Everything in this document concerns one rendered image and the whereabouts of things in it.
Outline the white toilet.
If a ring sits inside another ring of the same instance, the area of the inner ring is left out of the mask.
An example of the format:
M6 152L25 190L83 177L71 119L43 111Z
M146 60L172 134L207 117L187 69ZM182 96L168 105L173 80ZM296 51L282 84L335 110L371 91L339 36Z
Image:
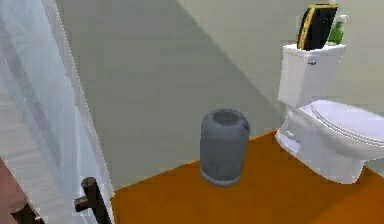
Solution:
M384 117L328 98L345 50L344 44L283 47L278 100L286 115L276 140L318 175L353 184L366 162L384 158Z

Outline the white room door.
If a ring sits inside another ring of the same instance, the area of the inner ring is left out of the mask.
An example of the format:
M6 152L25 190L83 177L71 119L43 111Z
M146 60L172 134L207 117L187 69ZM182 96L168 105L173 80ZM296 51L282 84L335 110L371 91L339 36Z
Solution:
M0 0L0 158L45 224L103 224L75 209L114 190L55 0Z

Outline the green spray bottle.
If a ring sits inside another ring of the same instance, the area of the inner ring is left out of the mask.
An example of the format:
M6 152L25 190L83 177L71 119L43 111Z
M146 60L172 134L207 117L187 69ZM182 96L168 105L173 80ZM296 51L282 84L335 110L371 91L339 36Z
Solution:
M344 37L344 25L347 20L347 15L339 15L335 19L333 28L331 29L330 35L328 37L328 43L338 45L342 42L342 39Z

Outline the black and yellow box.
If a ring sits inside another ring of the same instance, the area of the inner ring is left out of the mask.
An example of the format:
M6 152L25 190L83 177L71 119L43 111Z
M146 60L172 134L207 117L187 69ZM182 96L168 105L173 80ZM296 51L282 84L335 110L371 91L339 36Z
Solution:
M337 10L337 4L309 5L301 20L297 48L305 51L322 49L330 34Z

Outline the grey round bin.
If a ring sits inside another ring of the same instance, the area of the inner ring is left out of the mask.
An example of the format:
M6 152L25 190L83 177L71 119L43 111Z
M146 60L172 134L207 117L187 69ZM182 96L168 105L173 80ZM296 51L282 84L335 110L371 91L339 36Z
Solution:
M209 112L201 123L200 173L207 181L227 187L240 180L250 136L246 117L233 109Z

